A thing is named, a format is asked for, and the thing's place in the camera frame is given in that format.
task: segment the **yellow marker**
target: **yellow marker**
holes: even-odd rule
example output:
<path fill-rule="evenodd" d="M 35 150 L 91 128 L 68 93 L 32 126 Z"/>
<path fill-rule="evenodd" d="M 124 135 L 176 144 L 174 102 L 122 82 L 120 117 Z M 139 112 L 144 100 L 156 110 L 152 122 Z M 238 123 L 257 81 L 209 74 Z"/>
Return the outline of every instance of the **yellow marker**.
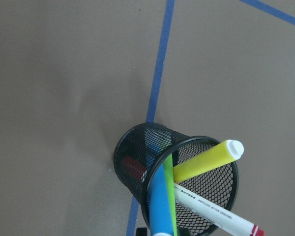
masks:
<path fill-rule="evenodd" d="M 198 176 L 241 158 L 244 146 L 237 140 L 225 140 L 211 149 L 173 167 L 174 182 Z"/>

